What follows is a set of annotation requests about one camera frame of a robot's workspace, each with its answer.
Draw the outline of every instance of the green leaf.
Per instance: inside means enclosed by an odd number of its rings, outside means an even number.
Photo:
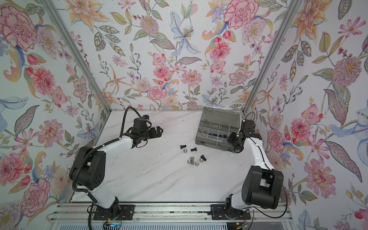
[[[37,12],[37,7],[35,4],[32,4],[32,3],[29,3],[26,7],[25,7],[25,10],[24,12],[26,14],[29,14],[29,15],[32,15],[32,14],[35,14]]]
[[[187,8],[183,4],[181,4],[180,12],[183,15],[183,17],[185,18],[185,15],[187,14]]]
[[[319,42],[319,50],[325,53],[331,44],[331,37],[328,33],[322,32],[321,41]]]
[[[283,19],[285,17],[286,11],[282,12],[281,14],[279,14],[276,18],[275,21],[273,23],[275,23],[276,21]]]
[[[327,81],[333,80],[333,69],[332,68],[324,68],[320,69],[317,72],[312,73],[314,76],[321,77]]]
[[[326,55],[319,56],[316,58],[316,60],[312,61],[312,63],[314,64],[322,63],[324,60],[326,60],[326,58],[328,58],[328,56]]]
[[[128,95],[128,94],[130,93],[130,90],[131,90],[131,89],[127,89],[127,90],[125,90],[125,91],[124,91],[124,95],[125,95],[125,96],[126,96],[126,95]]]
[[[40,105],[35,105],[28,108],[27,111],[17,119],[14,125],[14,132],[16,136],[18,136],[19,133],[25,130],[32,123],[38,106]]]
[[[195,88],[194,88],[194,93],[198,93],[198,92],[199,92],[199,88],[200,88],[200,85],[199,85],[199,86],[197,86],[197,87],[195,87]]]
[[[341,20],[350,10],[351,5],[353,1],[352,0],[341,0],[339,7],[337,9],[338,15],[337,18]]]
[[[70,135],[70,133],[68,133],[67,130],[65,130],[64,137],[65,137],[65,140],[67,142],[69,142],[69,143],[71,142],[71,135]]]
[[[155,18],[162,20],[161,15],[157,10],[152,10],[151,13]]]
[[[263,0],[258,3],[260,7],[270,7],[276,4],[275,0]]]
[[[110,14],[114,17],[115,21],[120,25],[125,25],[127,23],[127,21],[121,14],[117,12],[110,12]]]
[[[313,193],[309,192],[309,191],[302,191],[300,193],[304,199],[306,199],[307,201],[312,201],[312,200],[315,200],[315,199],[318,199],[315,195],[313,195]]]
[[[167,2],[165,2],[165,1],[159,1],[158,3],[157,3],[157,5],[159,5],[160,7],[162,7],[162,8],[164,8],[164,7],[166,7],[166,6],[169,6],[169,4],[167,3]]]

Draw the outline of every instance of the black cable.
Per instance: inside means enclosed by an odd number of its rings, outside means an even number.
[[[277,216],[277,217],[275,217],[275,216],[269,216],[269,215],[267,215],[267,214],[265,214],[265,213],[263,213],[261,210],[259,210],[258,208],[256,208],[256,207],[254,207],[255,209],[257,209],[260,213],[262,213],[263,215],[265,215],[265,216],[267,216],[267,217],[270,217],[270,218],[274,218],[274,219],[277,219],[277,218],[280,218],[280,217],[282,217],[283,215],[285,215],[285,213],[286,213],[286,210],[287,210],[287,195],[286,195],[286,191],[285,191],[285,188],[284,188],[284,185],[281,183],[281,181],[280,181],[280,179],[275,175],[275,173],[267,166],[267,164],[266,164],[266,161],[265,161],[265,158],[263,157],[263,154],[262,154],[262,150],[261,150],[261,148],[257,145],[257,147],[259,148],[259,151],[261,152],[261,155],[262,155],[262,159],[263,159],[263,162],[265,163],[265,166],[268,168],[268,170],[270,170],[271,172],[272,172],[272,174],[277,178],[277,180],[280,182],[280,184],[281,184],[281,187],[282,187],[282,189],[284,190],[284,193],[285,193],[285,199],[286,199],[286,206],[285,206],[285,211],[284,211],[284,213],[281,215],[281,216]]]
[[[120,136],[119,137],[122,137],[123,136],[125,118],[127,117],[127,113],[128,113],[128,110],[129,109],[134,110],[134,112],[141,118],[141,115],[135,110],[135,108],[133,108],[131,106],[127,107],[127,109],[125,110],[124,116],[123,116],[123,123],[121,124],[121,130],[120,130]]]

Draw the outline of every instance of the black bracket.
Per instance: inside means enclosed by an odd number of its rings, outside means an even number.
[[[120,210],[123,212],[123,216],[119,216],[116,220],[132,220],[134,215],[134,207],[135,205],[119,205]],[[93,220],[108,220],[108,217],[105,217],[102,212],[96,210],[96,213],[93,215]]]

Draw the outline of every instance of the orange lily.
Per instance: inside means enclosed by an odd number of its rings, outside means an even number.
[[[131,85],[131,84],[128,84],[128,83],[125,83],[125,82],[122,82],[121,81],[121,79],[124,79],[124,78],[116,78],[116,74],[115,74],[115,71],[114,71],[114,68],[111,66],[111,69],[113,70],[113,73],[114,73],[114,79],[113,80],[111,80],[111,81],[109,81],[108,83],[106,83],[106,86],[105,86],[105,89],[107,88],[107,85],[108,84],[110,84],[110,86],[113,86],[113,85],[115,85],[115,88],[114,88],[114,90],[113,90],[113,92],[115,91],[115,89],[117,88],[117,91],[116,91],[116,93],[115,94],[117,94],[118,93],[118,91],[119,91],[119,83],[123,83],[123,84],[126,84],[126,85]]]
[[[273,84],[272,88],[271,88],[268,92],[267,92],[267,91],[265,91],[265,90],[261,90],[261,91],[259,91],[259,92],[258,92],[258,93],[262,93],[262,96],[263,96],[263,97],[260,99],[260,100],[263,100],[263,101],[259,102],[258,104],[263,103],[263,102],[267,99],[267,101],[268,101],[268,107],[270,108],[270,110],[271,110],[271,106],[270,106],[270,98],[272,98],[272,99],[273,99],[273,97],[270,95],[270,93],[271,93],[271,91],[273,90],[273,87],[275,86],[276,82],[277,82],[277,78],[276,78],[276,81],[275,81],[275,83]]]

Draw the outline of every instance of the pink flower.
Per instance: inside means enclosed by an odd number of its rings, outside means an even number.
[[[287,74],[283,74],[282,77],[280,78],[280,89],[281,91],[286,91],[286,87],[287,87]]]
[[[308,188],[313,189],[316,195],[321,190],[321,195],[326,199],[330,194],[336,195],[336,188],[332,185],[336,183],[336,177],[329,174],[331,172],[330,167],[323,168],[325,162],[322,158],[319,161],[312,159],[310,165],[308,162],[305,162],[304,165],[304,171],[308,173]]]
[[[87,83],[84,76],[81,79],[77,79],[73,81],[74,92],[73,95],[81,100],[82,103],[86,101],[87,97]]]
[[[54,89],[54,91],[52,92],[52,99],[54,100],[54,103],[56,105],[64,104],[68,101],[60,86],[57,86],[56,89]]]
[[[82,41],[82,40],[79,40],[79,38],[81,38],[81,36],[79,34],[74,36],[74,31],[70,31],[70,36],[73,38],[73,40],[75,42],[81,42]]]
[[[154,86],[148,90],[148,97],[154,100],[160,100],[166,96],[166,89],[162,89],[162,86]]]
[[[35,136],[35,134],[32,135],[32,133],[33,133],[33,129],[30,128],[28,131],[28,135],[24,130],[22,131],[23,139],[20,137],[15,137],[14,140],[21,144],[13,146],[13,150],[22,148],[21,152],[23,152],[24,150],[26,150],[27,146],[32,146],[32,143],[30,143],[30,140],[32,140],[32,138]]]
[[[38,142],[43,144],[45,143],[45,148],[52,147],[53,142],[58,142],[63,140],[64,130],[59,130],[63,127],[62,124],[58,123],[56,119],[44,122],[45,126],[40,125],[40,129],[42,131],[38,131],[35,133],[35,136],[38,137]]]
[[[342,24],[340,26],[340,29],[342,29],[343,31],[340,31],[339,33],[347,33],[347,35],[345,37],[349,37],[350,33],[352,33],[353,35],[362,34],[362,32],[360,30],[357,30],[357,29],[359,27],[365,25],[365,21],[363,21],[362,23],[357,25],[359,20],[360,20],[360,17],[357,17],[357,19],[355,19],[353,24],[351,24],[351,19],[347,20],[347,26]]]
[[[265,21],[257,18],[251,21],[248,25],[243,28],[242,42],[243,45],[251,43],[257,40],[261,35],[266,26]]]
[[[79,107],[78,106],[67,106],[67,113],[69,116],[74,117],[74,115],[78,114]]]
[[[269,34],[267,37],[269,37],[270,40],[265,41],[264,37],[262,37],[263,42],[264,43],[272,43],[278,33],[279,33],[278,31],[275,31],[275,34],[273,36],[272,36],[272,34]]]
[[[317,142],[317,136],[313,135],[313,142],[311,142],[310,140],[308,140],[308,142],[313,147],[312,152],[317,150],[317,153],[318,153],[320,158],[323,159],[322,156],[324,156],[326,159],[330,158],[329,155],[327,155],[325,152],[323,152],[323,151],[327,151],[329,149],[327,147],[321,147],[321,144],[323,144],[323,142],[324,142],[323,138],[319,139],[319,141]]]
[[[309,108],[304,110],[304,112],[301,114],[301,117],[304,118],[309,124],[316,124],[321,121],[316,104],[312,104],[309,106]]]
[[[137,89],[142,92],[147,92],[151,88],[151,84],[149,83],[149,80],[146,78],[143,78],[141,80],[137,81]]]
[[[116,64],[116,66],[120,66],[125,68],[125,66],[128,64],[125,61],[123,61],[121,58],[114,55],[113,62]]]
[[[184,71],[184,69],[186,68],[186,66],[184,66],[184,67],[182,67],[182,65],[183,64],[180,64],[179,66],[178,66],[178,64],[177,63],[175,63],[175,67],[173,67],[173,66],[170,66],[170,68],[172,68],[172,70],[170,70],[170,72],[177,72],[177,73],[179,73],[179,71]]]
[[[241,83],[245,82],[247,79],[252,77],[254,71],[246,71],[245,69],[239,68],[235,73],[229,74],[230,83],[229,85],[240,85]]]
[[[32,83],[42,95],[51,95],[55,87],[54,75],[45,68],[37,68],[33,72]]]
[[[226,8],[224,21],[229,22],[229,29],[244,27],[254,19],[257,10],[255,0],[232,0]]]
[[[22,151],[3,155],[0,160],[0,184],[5,186],[8,182],[14,183],[22,174],[25,168],[25,159]]]
[[[362,222],[363,230],[368,230],[368,211],[365,209],[359,209],[359,212],[364,219]]]
[[[278,112],[274,112],[270,116],[270,126],[274,129],[280,129],[280,126],[282,124],[282,121],[284,120],[284,115],[281,115]]]
[[[193,100],[190,100],[189,102],[187,102],[187,108],[189,109],[195,109],[197,108],[197,106],[198,106],[197,103]]]
[[[211,78],[212,85],[219,86],[222,85],[222,81],[219,79],[218,76]]]
[[[131,1],[131,0],[121,0],[120,3],[118,3],[119,5],[121,5],[122,9],[125,8],[126,6],[130,9],[130,6],[131,5],[134,5],[135,4],[135,1]]]
[[[153,54],[153,65],[162,65],[165,63],[166,57],[165,55],[159,55],[158,53]]]
[[[15,48],[17,45],[24,51],[33,49],[36,44],[37,30],[27,14],[15,7],[3,6],[0,15],[0,32],[5,40]]]
[[[211,66],[211,72],[220,74],[225,66],[225,61],[217,61]]]
[[[46,27],[38,27],[37,44],[47,53],[48,56],[55,59],[57,54],[57,43],[51,33],[51,30]]]
[[[159,65],[156,66],[155,70],[153,71],[153,74],[157,78],[165,79],[170,74],[170,69],[165,65]]]
[[[280,133],[277,129],[271,129],[268,132],[269,138],[268,141],[270,143],[270,146],[273,147],[273,149],[276,152],[281,152],[282,150],[284,150],[285,146],[284,144],[284,137],[282,135],[282,133]]]
[[[336,62],[333,70],[333,82],[337,86],[349,86],[354,83],[362,71],[360,65],[362,62],[357,57],[343,58]]]
[[[311,128],[303,119],[294,119],[291,123],[291,134],[298,141],[306,141],[311,135]]]
[[[140,25],[142,29],[151,36],[156,35],[159,31],[159,24],[152,16],[145,16],[142,18]]]
[[[65,69],[68,71],[68,73],[70,75],[72,75],[72,76],[75,75],[75,70],[70,65],[67,65],[67,67]]]
[[[181,81],[184,84],[188,83],[188,85],[194,87],[202,81],[201,76],[202,74],[198,73],[196,70],[189,70],[189,72],[184,70]]]
[[[31,183],[29,189],[24,192],[22,214],[27,217],[36,214],[46,204],[49,191],[50,183],[44,178],[40,178],[38,183]]]
[[[337,230],[356,230],[356,229],[351,229],[350,224],[348,222],[344,223],[342,220],[336,221],[336,224],[334,225],[334,227]]]
[[[213,61],[220,61],[225,59],[230,54],[231,48],[225,41],[216,43],[210,52],[210,57]]]

